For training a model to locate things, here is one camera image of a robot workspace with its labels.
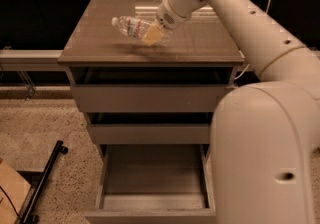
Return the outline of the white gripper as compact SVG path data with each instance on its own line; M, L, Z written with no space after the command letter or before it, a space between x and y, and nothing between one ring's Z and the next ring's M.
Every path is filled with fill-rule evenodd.
M163 0L158 6L156 12L156 19L158 23L167 30L175 30L184 22L190 19L190 16L186 17L178 15L169 5L168 0ZM165 32L162 27L156 22L153 22L147 29L145 35L142 38L142 42L147 46L152 46L160 41Z

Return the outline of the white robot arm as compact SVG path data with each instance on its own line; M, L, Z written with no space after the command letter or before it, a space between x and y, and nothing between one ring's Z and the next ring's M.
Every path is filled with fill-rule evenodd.
M228 93L214 111L216 224L315 224L320 60L250 0L164 0L158 25L173 30L205 4L259 78Z

